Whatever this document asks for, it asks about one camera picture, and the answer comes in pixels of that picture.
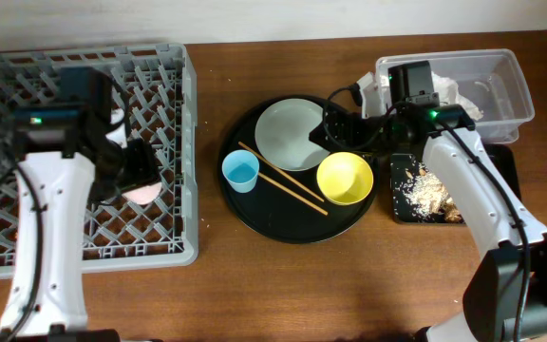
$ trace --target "wooden table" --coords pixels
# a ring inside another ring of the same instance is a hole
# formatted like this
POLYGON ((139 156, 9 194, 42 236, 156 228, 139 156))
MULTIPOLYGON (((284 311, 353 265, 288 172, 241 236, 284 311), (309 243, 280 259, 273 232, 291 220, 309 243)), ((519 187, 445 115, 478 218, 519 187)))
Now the wooden table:
MULTIPOLYGON (((188 267, 85 275, 90 329, 175 341, 392 341, 387 337, 457 313, 479 264, 467 228, 398 225, 383 186, 342 236, 284 244, 245 227, 218 189, 219 146, 246 110, 284 94, 326 97, 373 70, 382 56, 474 48, 517 54, 537 115, 520 127, 512 149, 524 203, 547 223, 547 31, 188 48, 199 94, 198 260, 188 267)), ((0 315, 8 291, 9 281, 0 281, 0 315)))

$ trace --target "blue cup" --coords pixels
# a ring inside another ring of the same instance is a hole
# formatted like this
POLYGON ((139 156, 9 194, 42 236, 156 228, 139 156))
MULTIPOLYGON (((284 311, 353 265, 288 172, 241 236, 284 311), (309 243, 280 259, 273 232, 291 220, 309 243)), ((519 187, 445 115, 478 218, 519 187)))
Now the blue cup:
POLYGON ((255 188, 258 178, 258 159, 246 150, 234 151, 223 160, 223 176, 238 193, 255 188))

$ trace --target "white wall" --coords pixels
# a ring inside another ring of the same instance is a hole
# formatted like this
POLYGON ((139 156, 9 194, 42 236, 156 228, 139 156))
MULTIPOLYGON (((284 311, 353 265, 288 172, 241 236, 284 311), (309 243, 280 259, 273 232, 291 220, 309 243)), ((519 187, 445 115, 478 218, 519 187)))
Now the white wall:
POLYGON ((528 29, 547 0, 0 0, 0 50, 528 29))

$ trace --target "black tray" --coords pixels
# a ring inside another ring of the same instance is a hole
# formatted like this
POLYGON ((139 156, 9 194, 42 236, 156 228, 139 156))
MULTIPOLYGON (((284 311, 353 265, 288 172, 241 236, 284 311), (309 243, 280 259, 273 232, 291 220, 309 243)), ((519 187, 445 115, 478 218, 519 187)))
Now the black tray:
MULTIPOLYGON (((217 165, 218 182, 230 209, 244 224, 256 232, 278 241, 310 243, 333 238, 345 232, 365 214, 375 199, 378 190, 379 163, 376 160, 371 166, 375 175, 375 184, 372 191, 366 199, 347 206, 332 204, 327 200, 321 202, 282 177, 269 165, 264 162, 260 163, 261 173, 328 211, 327 216, 318 213, 261 178, 256 181, 253 191, 247 194, 239 194, 232 189, 221 172, 221 165, 225 156, 241 149, 238 142, 246 143, 254 151, 259 152, 255 142, 255 127, 261 113, 278 101, 292 98, 312 101, 321 106, 325 101, 313 96, 292 95, 266 101, 249 110, 231 130, 221 146, 217 165)), ((345 112, 345 109, 338 105, 333 106, 331 109, 345 112)), ((316 171, 317 166, 310 170, 288 172, 288 174, 324 198, 316 183, 316 171)))
MULTIPOLYGON (((510 148, 499 144, 486 144, 484 150, 491 159, 491 162, 500 171, 501 176, 505 179, 514 191, 515 195, 520 199, 519 176, 517 168, 514 164, 514 155, 510 148)), ((408 179, 406 170, 415 177, 419 175, 419 166, 412 154, 395 153, 390 157, 391 163, 391 189, 392 203, 394 210, 394 219, 399 223, 438 223, 438 224, 454 224, 444 221, 444 214, 430 214, 425 218, 413 217, 414 207, 408 203, 406 196, 402 190, 397 190, 400 184, 408 179)))

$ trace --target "white plate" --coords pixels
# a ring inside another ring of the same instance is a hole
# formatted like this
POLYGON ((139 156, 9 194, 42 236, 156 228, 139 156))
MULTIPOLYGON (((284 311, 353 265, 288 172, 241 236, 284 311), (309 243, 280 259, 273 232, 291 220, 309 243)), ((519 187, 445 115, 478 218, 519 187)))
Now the white plate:
POLYGON ((256 123, 256 147, 273 165, 303 171, 330 153, 310 142, 310 132, 322 123, 322 107, 311 101, 289 99, 272 104, 256 123))

